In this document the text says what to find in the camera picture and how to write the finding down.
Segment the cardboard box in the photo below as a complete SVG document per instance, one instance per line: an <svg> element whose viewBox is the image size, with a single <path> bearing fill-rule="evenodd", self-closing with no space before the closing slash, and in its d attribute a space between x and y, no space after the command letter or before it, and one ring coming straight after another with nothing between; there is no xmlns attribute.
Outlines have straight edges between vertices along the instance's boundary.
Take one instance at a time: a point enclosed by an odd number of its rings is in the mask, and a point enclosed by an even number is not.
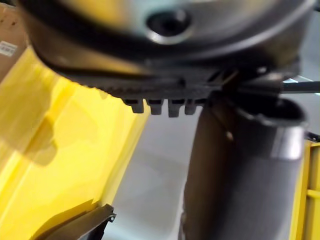
<svg viewBox="0 0 320 240"><path fill-rule="evenodd" d="M0 83L27 47L27 35L15 7L0 3Z"/></svg>

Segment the yellow surface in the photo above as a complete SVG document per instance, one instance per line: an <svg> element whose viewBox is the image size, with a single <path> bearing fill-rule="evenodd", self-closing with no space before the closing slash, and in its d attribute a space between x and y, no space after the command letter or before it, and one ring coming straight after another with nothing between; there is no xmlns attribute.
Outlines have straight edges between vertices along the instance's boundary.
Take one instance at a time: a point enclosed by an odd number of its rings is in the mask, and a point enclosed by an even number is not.
<svg viewBox="0 0 320 240"><path fill-rule="evenodd" d="M290 240L320 240L320 144L306 144Z"/></svg>
<svg viewBox="0 0 320 240"><path fill-rule="evenodd" d="M101 24L108 24L122 28L128 25L128 2L123 0L59 0L69 6L77 13L98 21Z"/></svg>
<svg viewBox="0 0 320 240"><path fill-rule="evenodd" d="M33 240L111 204L148 115L27 49L0 85L0 240Z"/></svg>

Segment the cylindrical metal tube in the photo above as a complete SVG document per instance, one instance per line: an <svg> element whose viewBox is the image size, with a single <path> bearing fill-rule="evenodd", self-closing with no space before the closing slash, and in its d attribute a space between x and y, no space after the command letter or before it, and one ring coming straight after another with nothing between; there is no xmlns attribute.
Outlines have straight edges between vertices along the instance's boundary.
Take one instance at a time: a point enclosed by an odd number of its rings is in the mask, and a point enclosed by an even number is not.
<svg viewBox="0 0 320 240"><path fill-rule="evenodd" d="M289 237L306 119L290 101L252 100L203 109L185 186L186 240Z"/></svg>

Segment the white label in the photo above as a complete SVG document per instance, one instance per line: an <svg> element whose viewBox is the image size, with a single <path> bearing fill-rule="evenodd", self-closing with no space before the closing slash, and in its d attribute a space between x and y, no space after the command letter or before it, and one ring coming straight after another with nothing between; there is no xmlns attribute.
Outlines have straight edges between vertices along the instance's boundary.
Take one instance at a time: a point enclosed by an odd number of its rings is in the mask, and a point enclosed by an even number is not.
<svg viewBox="0 0 320 240"><path fill-rule="evenodd" d="M0 41L0 54L2 55L12 57L15 54L17 48L17 45L11 44L6 41Z"/></svg>

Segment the metal bracket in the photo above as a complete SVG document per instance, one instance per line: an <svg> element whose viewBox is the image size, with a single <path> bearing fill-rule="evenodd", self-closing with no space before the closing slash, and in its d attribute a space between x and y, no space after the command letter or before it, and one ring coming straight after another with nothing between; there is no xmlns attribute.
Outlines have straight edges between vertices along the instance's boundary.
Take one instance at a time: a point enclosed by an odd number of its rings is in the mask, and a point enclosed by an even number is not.
<svg viewBox="0 0 320 240"><path fill-rule="evenodd" d="M242 94L261 98L277 99L282 93L283 81L294 78L300 72L300 59L297 57L290 64L277 69L261 67L256 70L247 69L239 71L239 74L231 82L223 86L223 90L229 95Z"/></svg>
<svg viewBox="0 0 320 240"><path fill-rule="evenodd" d="M112 223L115 217L112 206L100 206L63 225L44 240L101 240L107 223Z"/></svg>

